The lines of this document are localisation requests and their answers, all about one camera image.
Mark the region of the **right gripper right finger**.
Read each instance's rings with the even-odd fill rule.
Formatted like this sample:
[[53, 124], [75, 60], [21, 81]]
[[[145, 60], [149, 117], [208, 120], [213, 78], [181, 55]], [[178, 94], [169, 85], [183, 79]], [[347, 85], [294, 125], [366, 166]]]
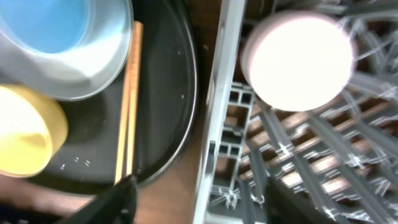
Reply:
[[272, 177], [268, 178], [266, 185], [266, 215], [270, 224], [336, 223]]

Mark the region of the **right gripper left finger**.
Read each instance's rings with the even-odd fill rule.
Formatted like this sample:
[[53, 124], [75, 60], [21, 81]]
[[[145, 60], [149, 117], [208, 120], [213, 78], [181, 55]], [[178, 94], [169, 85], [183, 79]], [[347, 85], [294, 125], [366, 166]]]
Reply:
[[129, 175], [56, 224], [132, 224], [137, 210], [136, 178]]

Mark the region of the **wooden chopstick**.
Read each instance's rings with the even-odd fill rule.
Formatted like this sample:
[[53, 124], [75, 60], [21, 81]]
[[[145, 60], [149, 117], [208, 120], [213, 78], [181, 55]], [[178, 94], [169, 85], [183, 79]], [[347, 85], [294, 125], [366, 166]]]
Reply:
[[124, 165], [124, 150], [126, 143], [126, 131], [127, 131], [127, 119], [129, 114], [129, 97], [130, 97], [130, 77], [132, 62], [130, 59], [131, 51], [134, 50], [134, 36], [135, 36], [134, 22], [132, 23], [131, 36], [129, 41], [129, 51], [127, 53], [127, 60], [124, 70], [124, 83], [123, 83], [123, 94], [121, 100], [121, 114], [119, 121], [119, 136], [118, 136], [118, 148], [116, 156], [116, 169], [114, 185], [122, 179], [123, 176], [123, 165]]
[[126, 71], [129, 75], [129, 115], [127, 132], [126, 175], [132, 175], [134, 162], [134, 141], [136, 134], [136, 115], [139, 96], [139, 79], [141, 69], [142, 34], [144, 26], [135, 21], [131, 40], [131, 50], [127, 61]]

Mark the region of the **yellow bowl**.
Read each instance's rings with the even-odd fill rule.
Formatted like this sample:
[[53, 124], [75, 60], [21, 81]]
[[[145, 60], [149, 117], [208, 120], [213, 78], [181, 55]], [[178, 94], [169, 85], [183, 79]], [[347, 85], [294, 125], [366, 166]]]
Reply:
[[67, 117], [55, 100], [22, 85], [1, 85], [2, 175], [42, 172], [67, 135]]

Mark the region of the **light grey plate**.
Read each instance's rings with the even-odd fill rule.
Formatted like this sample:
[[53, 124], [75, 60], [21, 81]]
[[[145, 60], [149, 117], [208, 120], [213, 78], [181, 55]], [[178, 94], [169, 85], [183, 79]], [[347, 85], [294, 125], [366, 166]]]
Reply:
[[1, 33], [1, 80], [21, 83], [64, 101], [89, 98], [104, 90], [122, 70], [131, 36], [128, 0], [92, 0], [83, 38], [60, 53], [15, 44]]

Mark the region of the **pink cup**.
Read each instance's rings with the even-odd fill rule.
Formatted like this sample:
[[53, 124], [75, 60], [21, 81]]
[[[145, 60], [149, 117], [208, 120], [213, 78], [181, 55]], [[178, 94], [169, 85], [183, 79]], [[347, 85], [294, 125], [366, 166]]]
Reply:
[[308, 111], [339, 95], [353, 76], [357, 47], [330, 16], [279, 12], [249, 34], [241, 69], [255, 94], [273, 108]]

